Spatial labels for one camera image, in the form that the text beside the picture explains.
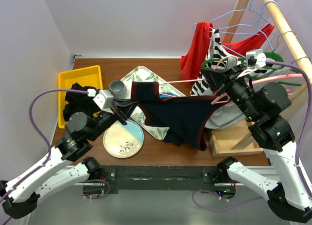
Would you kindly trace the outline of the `thick pink plastic hanger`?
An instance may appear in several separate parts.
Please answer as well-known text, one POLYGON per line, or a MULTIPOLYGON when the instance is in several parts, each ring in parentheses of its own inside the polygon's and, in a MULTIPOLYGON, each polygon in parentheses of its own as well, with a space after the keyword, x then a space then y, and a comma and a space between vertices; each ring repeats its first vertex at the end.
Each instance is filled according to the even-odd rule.
POLYGON ((287 75, 278 75, 278 76, 272 76, 272 77, 267 77, 267 78, 263 78, 263 79, 258 79, 258 80, 254 80, 252 81, 252 86, 254 85, 267 85, 271 82, 279 82, 283 79, 293 79, 293 78, 302 78, 303 75, 302 74, 287 74, 287 75))

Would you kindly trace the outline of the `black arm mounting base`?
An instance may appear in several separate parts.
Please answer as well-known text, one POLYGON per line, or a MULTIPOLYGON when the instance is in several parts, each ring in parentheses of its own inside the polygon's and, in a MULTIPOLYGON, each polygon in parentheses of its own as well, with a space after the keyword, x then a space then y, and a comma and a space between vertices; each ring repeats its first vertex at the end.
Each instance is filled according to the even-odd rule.
POLYGON ((110 188, 120 190, 209 190, 220 196, 232 197, 236 183, 223 179, 215 166, 117 166, 102 165, 101 182, 84 183, 84 196, 99 197, 110 188))

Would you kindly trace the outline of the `navy maroon-trimmed tank top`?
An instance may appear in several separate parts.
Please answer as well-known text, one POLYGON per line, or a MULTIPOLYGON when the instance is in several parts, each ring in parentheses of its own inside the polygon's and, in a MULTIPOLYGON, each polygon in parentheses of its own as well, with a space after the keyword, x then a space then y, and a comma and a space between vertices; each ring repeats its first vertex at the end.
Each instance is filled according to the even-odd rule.
POLYGON ((214 96, 182 96, 162 98, 157 82, 133 82, 131 100, 137 101, 145 115, 145 124, 168 127, 164 142, 180 146, 188 143, 200 151, 205 124, 222 105, 212 104, 214 96))

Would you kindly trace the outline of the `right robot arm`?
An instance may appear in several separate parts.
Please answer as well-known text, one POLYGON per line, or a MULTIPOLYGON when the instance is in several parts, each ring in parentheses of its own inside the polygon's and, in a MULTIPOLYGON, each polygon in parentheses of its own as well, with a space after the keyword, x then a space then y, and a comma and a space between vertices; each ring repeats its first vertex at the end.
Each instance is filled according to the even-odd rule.
POLYGON ((252 123, 249 127, 252 137, 279 176, 278 181, 268 179, 228 157, 217 166, 218 179, 244 184, 260 195, 280 219, 307 223, 312 218, 312 184, 300 166, 292 128, 280 115, 291 105, 286 89, 270 82, 255 91, 245 82, 241 65, 230 69, 203 68, 201 73, 215 95, 227 94, 252 123))

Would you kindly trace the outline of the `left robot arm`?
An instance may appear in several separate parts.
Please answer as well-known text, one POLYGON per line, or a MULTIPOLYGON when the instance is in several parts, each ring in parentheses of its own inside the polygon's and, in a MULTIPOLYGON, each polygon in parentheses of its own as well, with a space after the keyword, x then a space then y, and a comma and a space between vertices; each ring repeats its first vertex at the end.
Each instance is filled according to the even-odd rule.
POLYGON ((72 170, 58 174, 92 149, 96 140, 116 121, 126 123, 138 103, 114 100, 112 112, 100 111, 94 118, 83 112, 73 114, 66 125, 66 133, 35 165, 10 181, 1 181, 0 195, 6 215, 20 219, 33 212, 37 205, 53 193, 80 182, 96 182, 101 177, 97 160, 87 157, 72 170))

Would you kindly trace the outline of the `thin pink wire hanger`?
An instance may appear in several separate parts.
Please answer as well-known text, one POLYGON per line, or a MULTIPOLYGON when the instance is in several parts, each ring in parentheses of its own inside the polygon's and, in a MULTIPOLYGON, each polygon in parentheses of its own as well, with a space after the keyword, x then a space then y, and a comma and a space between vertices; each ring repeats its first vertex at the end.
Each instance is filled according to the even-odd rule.
POLYGON ((197 79, 191 80, 183 80, 183 81, 171 81, 171 82, 159 82, 159 86, 163 86, 165 84, 173 84, 173 83, 185 83, 188 85, 192 85, 190 95, 204 95, 204 92, 207 91, 208 95, 211 95, 212 92, 209 90, 209 85, 205 76, 203 74, 204 71, 213 71, 213 72, 221 72, 224 73, 227 69, 240 64, 237 56, 225 56, 222 59, 218 58, 210 58, 207 59, 202 66, 200 74, 197 79))

